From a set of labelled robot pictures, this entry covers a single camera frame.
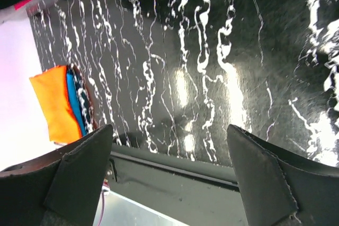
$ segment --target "marble tabletop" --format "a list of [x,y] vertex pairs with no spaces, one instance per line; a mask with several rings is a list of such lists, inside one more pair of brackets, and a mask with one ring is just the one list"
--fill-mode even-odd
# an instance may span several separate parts
[[63,0],[31,25],[118,143],[229,166],[235,124],[339,166],[339,0]]

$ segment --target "blue cloth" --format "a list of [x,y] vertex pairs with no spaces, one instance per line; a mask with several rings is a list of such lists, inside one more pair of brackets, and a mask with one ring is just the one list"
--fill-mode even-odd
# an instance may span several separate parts
[[72,108],[73,114],[75,115],[75,118],[80,126],[82,136],[85,136],[87,132],[85,129],[83,119],[81,118],[80,104],[79,104],[78,97],[76,95],[73,75],[67,73],[66,80],[67,80],[67,90],[68,90],[68,99],[69,99],[70,107]]

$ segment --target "white wall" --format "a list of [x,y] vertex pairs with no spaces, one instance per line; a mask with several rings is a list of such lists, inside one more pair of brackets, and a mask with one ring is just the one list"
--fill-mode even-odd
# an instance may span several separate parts
[[29,19],[0,25],[0,170],[55,148],[29,81],[40,73]]

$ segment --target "orange cloth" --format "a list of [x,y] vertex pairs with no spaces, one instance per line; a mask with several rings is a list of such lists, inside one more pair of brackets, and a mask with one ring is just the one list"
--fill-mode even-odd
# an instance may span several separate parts
[[47,120],[50,141],[69,144],[82,134],[68,100],[66,72],[67,66],[57,66],[30,81]]

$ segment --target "red object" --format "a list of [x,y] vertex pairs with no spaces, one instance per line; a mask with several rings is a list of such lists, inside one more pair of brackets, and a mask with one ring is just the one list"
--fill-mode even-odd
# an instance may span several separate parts
[[31,2],[32,0],[23,0],[23,1],[20,1],[19,3],[15,4],[14,5],[14,9],[15,10],[18,10],[20,9],[21,7],[23,7],[25,4]]

